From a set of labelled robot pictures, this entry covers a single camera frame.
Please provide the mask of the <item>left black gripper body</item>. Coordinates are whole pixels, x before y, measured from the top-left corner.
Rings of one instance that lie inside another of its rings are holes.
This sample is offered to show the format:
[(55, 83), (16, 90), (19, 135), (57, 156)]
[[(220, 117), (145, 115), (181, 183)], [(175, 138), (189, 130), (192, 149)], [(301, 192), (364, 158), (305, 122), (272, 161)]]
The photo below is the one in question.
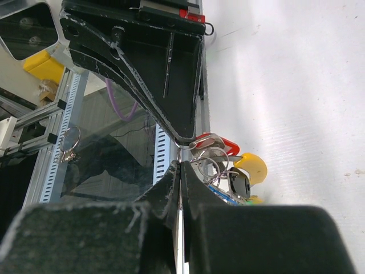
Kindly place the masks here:
[(205, 16), (194, 1), (63, 1), (62, 8), (91, 22), (111, 19), (204, 35)]

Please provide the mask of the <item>blue tag key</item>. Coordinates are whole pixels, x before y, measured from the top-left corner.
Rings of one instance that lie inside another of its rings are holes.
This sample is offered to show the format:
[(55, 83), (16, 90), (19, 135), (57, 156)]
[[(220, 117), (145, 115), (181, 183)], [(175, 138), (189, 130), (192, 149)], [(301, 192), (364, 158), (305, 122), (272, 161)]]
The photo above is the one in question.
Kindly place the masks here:
[(238, 206), (239, 204), (232, 199), (231, 197), (228, 196), (228, 194), (226, 194), (224, 191), (220, 190), (219, 188), (217, 188), (214, 185), (209, 185), (208, 188), (215, 193), (220, 199), (222, 199), (224, 202), (234, 205), (234, 206)]

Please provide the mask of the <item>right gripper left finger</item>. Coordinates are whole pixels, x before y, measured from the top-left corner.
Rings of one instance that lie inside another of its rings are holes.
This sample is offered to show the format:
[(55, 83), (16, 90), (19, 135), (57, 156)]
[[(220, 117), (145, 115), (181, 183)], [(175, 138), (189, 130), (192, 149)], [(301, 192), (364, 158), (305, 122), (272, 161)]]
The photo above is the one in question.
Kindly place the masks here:
[(2, 273), (176, 273), (180, 163), (134, 202), (36, 204), (1, 243)]

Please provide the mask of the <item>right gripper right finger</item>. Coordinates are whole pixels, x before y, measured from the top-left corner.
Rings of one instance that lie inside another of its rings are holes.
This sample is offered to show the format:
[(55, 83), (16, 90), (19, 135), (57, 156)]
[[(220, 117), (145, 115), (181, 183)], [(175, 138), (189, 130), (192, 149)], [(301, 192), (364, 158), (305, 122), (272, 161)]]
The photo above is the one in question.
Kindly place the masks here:
[(323, 209), (228, 205), (181, 164), (185, 257), (190, 273), (354, 273)]

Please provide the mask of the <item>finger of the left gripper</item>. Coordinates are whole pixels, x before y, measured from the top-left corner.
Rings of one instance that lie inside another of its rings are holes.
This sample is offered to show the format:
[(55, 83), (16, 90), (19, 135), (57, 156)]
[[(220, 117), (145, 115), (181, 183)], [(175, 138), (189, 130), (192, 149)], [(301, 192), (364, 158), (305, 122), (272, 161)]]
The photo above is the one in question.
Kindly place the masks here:
[(124, 88), (179, 143), (196, 137), (204, 35), (60, 11), (75, 65)]

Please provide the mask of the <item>red tag key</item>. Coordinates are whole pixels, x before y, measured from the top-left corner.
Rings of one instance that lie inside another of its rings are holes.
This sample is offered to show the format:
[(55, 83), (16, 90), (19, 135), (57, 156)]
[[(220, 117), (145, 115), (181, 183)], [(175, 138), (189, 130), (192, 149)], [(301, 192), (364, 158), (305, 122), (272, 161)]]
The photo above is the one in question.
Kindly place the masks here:
[(218, 162), (235, 162), (242, 159), (237, 144), (214, 133), (205, 133), (190, 143), (192, 159), (213, 159)]

